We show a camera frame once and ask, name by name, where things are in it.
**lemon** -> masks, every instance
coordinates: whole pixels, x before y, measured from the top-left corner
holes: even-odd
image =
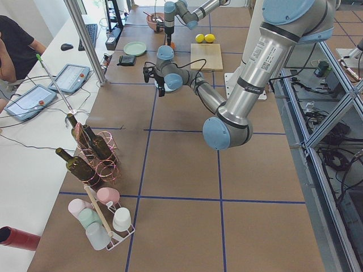
[[[197,36],[195,36],[195,41],[199,44],[202,43],[204,41],[204,35],[198,34]]]
[[[208,43],[212,43],[216,40],[216,37],[213,34],[207,34],[205,35],[204,40]]]

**red tube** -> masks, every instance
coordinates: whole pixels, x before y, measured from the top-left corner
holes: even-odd
[[[0,228],[0,245],[35,251],[39,240],[40,236],[16,228]]]

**white table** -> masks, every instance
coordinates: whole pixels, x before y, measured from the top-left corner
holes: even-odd
[[[98,23],[85,17],[85,23]],[[96,53],[101,60],[104,53],[112,54],[105,48],[105,29],[98,27],[99,36],[96,43]],[[71,19],[69,19],[58,35],[42,55],[44,63],[53,75],[56,75],[67,63],[84,65],[91,68],[85,51],[78,51],[79,37]],[[60,46],[69,43],[74,46],[68,51],[61,51]],[[46,75],[45,70],[37,63],[29,77]],[[49,78],[34,79],[36,84],[48,86]],[[23,94],[34,84],[29,80],[17,90]],[[90,112],[99,91],[95,75],[83,86],[84,90],[77,91],[68,98],[74,109],[78,109],[85,99],[82,109]],[[43,110],[38,116],[13,127],[4,128],[1,135],[22,142],[27,146],[63,147],[75,150],[76,143],[70,133],[70,125],[65,125],[65,114],[68,108],[61,96],[59,102],[49,109]],[[3,111],[0,117],[8,114]],[[87,114],[77,113],[76,118],[84,123]],[[0,118],[0,127],[19,123],[13,117]],[[42,235],[58,191],[66,174],[65,162],[56,155],[54,150],[26,148],[18,143],[0,137],[1,153],[1,190],[0,190],[0,227],[9,226],[37,235]],[[24,272],[34,256],[34,252],[7,246],[0,246],[1,271]]]

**bowl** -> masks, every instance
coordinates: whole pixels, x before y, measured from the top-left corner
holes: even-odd
[[[147,25],[155,32],[161,32],[163,31],[163,28],[157,27],[157,23],[163,23],[164,22],[164,13],[162,12],[156,12],[152,14],[148,14],[146,17]]]

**metal pole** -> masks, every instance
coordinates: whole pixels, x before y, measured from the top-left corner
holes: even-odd
[[[46,65],[44,64],[43,60],[41,59],[40,55],[37,54],[36,55],[38,61],[40,62],[41,66],[44,68],[44,70],[47,72],[48,76],[50,77],[50,79],[52,80],[53,82],[53,85],[55,86],[55,88],[57,89],[57,91],[59,92],[59,94],[62,96],[62,99],[63,101],[66,103],[69,111],[72,113],[72,114],[75,114],[76,113],[76,110],[74,110],[72,108],[72,106],[69,104],[69,102],[67,101],[66,97],[64,96],[62,90],[59,88],[58,84],[56,83],[56,81],[54,80],[52,74],[49,72],[48,68],[46,67]]]
[[[106,83],[106,78],[104,76],[103,70],[101,69],[99,60],[96,55],[96,51],[92,45],[88,31],[85,27],[85,23],[82,18],[81,10],[79,9],[79,6],[76,1],[64,0],[64,2],[67,6],[67,9],[69,11],[69,14],[70,14],[72,20],[73,20],[73,23],[79,34],[79,37],[81,38],[82,44],[86,50],[86,53],[91,62],[92,68],[97,76],[97,79],[98,79],[100,85],[102,86]]]

